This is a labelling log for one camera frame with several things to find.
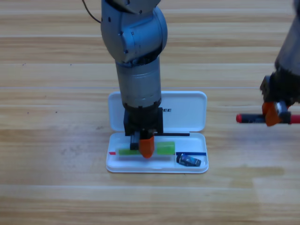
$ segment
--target wood grain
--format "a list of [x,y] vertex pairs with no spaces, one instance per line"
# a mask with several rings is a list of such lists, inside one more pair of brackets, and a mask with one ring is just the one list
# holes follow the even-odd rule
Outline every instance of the wood grain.
[[[100,17],[100,0],[86,1]],[[0,0],[0,225],[300,224],[299,128],[235,122],[261,112],[292,0],[160,6],[162,87],[207,95],[209,170],[108,172],[118,80],[99,24],[80,0]]]

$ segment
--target green marker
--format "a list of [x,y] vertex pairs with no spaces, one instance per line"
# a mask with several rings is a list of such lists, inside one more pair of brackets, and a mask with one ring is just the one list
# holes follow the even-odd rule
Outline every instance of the green marker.
[[[160,156],[174,155],[175,154],[175,142],[158,142],[158,143],[156,143],[156,153]],[[120,156],[132,156],[132,155],[140,155],[140,154],[141,153],[139,150],[119,149]]]

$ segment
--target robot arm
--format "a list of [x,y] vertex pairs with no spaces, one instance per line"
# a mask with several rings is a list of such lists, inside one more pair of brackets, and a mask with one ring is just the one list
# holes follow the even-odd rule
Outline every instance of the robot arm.
[[288,108],[300,102],[300,3],[294,0],[296,17],[275,61],[275,72],[265,76],[260,90],[264,103],[262,115],[237,116],[242,123],[300,123],[300,116],[291,115]]
[[115,59],[125,135],[130,149],[149,158],[154,132],[163,133],[159,55],[167,42],[160,0],[102,0],[101,31]]

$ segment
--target robot cable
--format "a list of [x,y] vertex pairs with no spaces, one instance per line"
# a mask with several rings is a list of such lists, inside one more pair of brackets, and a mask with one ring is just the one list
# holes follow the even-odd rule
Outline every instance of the robot cable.
[[100,20],[96,19],[96,18],[92,15],[92,13],[90,13],[88,7],[87,7],[86,4],[85,4],[85,1],[82,0],[82,2],[83,2],[83,4],[84,4],[84,7],[85,7],[86,11],[88,12],[88,14],[89,14],[94,20],[96,20],[98,23],[101,23]]

